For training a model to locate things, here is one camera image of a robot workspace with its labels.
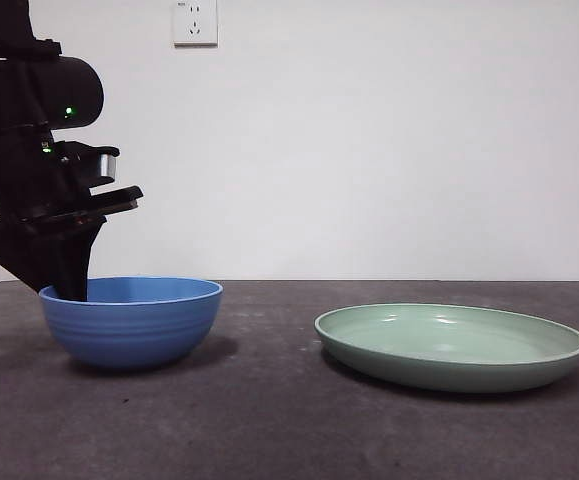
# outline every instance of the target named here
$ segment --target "black robotic arm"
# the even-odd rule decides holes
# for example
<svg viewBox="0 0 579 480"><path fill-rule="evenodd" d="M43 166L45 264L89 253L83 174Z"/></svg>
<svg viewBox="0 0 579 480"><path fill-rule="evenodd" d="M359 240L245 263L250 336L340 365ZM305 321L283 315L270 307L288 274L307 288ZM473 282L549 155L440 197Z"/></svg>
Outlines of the black robotic arm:
<svg viewBox="0 0 579 480"><path fill-rule="evenodd" d="M0 265L36 291L86 300L105 215L135 208L142 192L92 195L114 181L119 150L54 142L52 130L93 123L104 100L96 72L60 54L33 36L26 0L0 0Z"/></svg>

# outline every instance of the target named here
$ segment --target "gray table surface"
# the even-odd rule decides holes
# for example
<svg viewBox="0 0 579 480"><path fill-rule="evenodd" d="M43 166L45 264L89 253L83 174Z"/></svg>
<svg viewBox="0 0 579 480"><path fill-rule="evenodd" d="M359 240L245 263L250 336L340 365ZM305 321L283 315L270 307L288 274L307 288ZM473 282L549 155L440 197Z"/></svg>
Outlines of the gray table surface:
<svg viewBox="0 0 579 480"><path fill-rule="evenodd" d="M0 283L0 480L579 479L579 368L504 395L373 380L314 318L381 302L485 306L579 328L579 283L226 281L215 326L149 373L79 365L35 293Z"/></svg>

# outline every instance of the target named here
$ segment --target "wall outlet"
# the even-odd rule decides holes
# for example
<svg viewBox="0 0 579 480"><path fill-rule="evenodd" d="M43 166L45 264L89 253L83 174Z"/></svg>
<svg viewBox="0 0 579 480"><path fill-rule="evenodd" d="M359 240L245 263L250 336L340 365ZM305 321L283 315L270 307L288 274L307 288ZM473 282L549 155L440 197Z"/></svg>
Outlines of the wall outlet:
<svg viewBox="0 0 579 480"><path fill-rule="evenodd" d="M176 47L218 45L218 0L179 0L173 6Z"/></svg>

